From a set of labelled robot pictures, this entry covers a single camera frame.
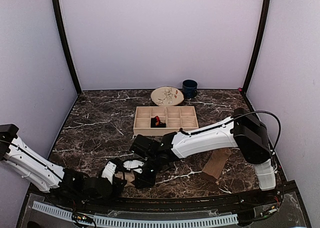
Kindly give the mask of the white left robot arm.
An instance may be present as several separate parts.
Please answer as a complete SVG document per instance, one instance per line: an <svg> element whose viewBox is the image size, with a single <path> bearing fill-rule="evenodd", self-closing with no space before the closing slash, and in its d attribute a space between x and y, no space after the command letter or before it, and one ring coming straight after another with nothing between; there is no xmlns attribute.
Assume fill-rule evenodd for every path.
<svg viewBox="0 0 320 228"><path fill-rule="evenodd" d="M20 137L18 127L4 124L0 127L0 159L39 191L50 193L60 206L71 199L80 201L107 201L119 197L127 181L115 176L117 164L109 161L99 177L56 165L30 149Z"/></svg>

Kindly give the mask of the beige striped sock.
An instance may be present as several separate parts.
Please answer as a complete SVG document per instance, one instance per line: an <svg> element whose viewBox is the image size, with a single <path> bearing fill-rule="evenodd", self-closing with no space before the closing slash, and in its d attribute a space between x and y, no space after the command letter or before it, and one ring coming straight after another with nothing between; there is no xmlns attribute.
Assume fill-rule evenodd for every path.
<svg viewBox="0 0 320 228"><path fill-rule="evenodd" d="M125 172L124 173L124 180L126 181L125 187L135 187L135 172Z"/></svg>

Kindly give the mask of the black argyle sock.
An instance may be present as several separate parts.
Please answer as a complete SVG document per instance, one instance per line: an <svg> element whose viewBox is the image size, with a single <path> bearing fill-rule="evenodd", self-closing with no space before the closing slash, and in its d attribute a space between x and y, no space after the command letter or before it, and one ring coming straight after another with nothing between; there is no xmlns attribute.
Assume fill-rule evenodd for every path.
<svg viewBox="0 0 320 228"><path fill-rule="evenodd" d="M161 119L158 116L151 118L150 120L150 127L151 128L166 128L167 125L161 122Z"/></svg>

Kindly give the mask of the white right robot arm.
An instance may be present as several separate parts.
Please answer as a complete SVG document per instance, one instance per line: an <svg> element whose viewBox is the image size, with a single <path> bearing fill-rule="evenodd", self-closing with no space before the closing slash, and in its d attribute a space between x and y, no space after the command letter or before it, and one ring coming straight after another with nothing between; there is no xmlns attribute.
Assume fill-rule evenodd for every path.
<svg viewBox="0 0 320 228"><path fill-rule="evenodd" d="M255 112L237 108L233 116L191 131L165 134L161 141L137 135L130 151L142 161L130 160L123 167L134 173L136 188L152 187L161 168L191 155L222 148L239 148L244 159L253 165L260 190L255 200L260 205L267 204L275 195L275 168L272 166L272 149L269 145L267 127Z"/></svg>

